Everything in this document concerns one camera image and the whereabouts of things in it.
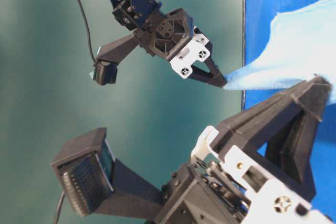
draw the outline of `teal wall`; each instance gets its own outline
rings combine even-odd
[[[129,34],[108,0],[82,0],[94,51]],[[214,44],[222,73],[241,66],[242,0],[160,0],[183,7]],[[155,186],[184,162],[198,135],[240,110],[240,92],[182,80],[137,48],[117,85],[100,87],[75,0],[0,0],[0,223],[51,223],[60,187],[49,166],[71,137],[99,126],[126,165]],[[59,223],[142,223],[92,215],[67,201]]]

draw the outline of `robotic arm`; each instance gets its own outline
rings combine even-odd
[[[96,56],[93,79],[99,85],[115,83],[117,66],[137,46],[168,61],[183,79],[190,78],[217,87],[226,80],[212,60],[212,43],[179,8],[168,14],[155,0],[110,0],[113,15],[132,34],[102,46]],[[194,66],[204,62],[209,72]]]
[[[99,128],[68,141],[52,162],[75,212],[147,224],[332,223],[309,201],[309,163],[330,84],[303,81],[208,126],[191,158],[156,189],[118,159]],[[257,150],[267,143],[266,155]],[[218,162],[204,162],[212,154]]]

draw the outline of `blue panel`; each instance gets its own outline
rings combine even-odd
[[[246,64],[255,60],[265,48],[270,33],[270,22],[278,12],[300,9],[318,0],[246,0]],[[274,90],[246,91],[245,108],[249,108],[275,93]],[[326,108],[320,124],[311,163],[317,196],[313,207],[336,220],[336,105]]]

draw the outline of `wire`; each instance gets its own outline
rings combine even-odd
[[[91,36],[90,36],[89,24],[88,24],[88,21],[86,19],[86,15],[85,15],[85,12],[84,12],[84,8],[83,8],[83,5],[82,5],[82,2],[80,0],[77,0],[77,2],[78,2],[80,11],[82,13],[82,17],[83,17],[84,22],[85,22],[86,33],[87,33],[87,37],[88,37],[89,52],[91,54],[91,58],[92,58],[94,64],[96,64],[96,60],[95,60],[95,57],[93,56],[93,52],[92,52],[92,44],[91,44]]]
[[[59,215],[61,214],[61,209],[62,209],[64,198],[65,198],[65,192],[62,191],[61,196],[59,197],[59,200],[58,200],[56,213],[55,213],[54,221],[52,224],[57,224],[58,222]]]

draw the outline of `light blue towel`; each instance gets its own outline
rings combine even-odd
[[[285,89],[315,74],[336,84],[336,0],[279,13],[270,38],[252,63],[225,76],[227,90]],[[333,88],[328,104],[336,103]]]

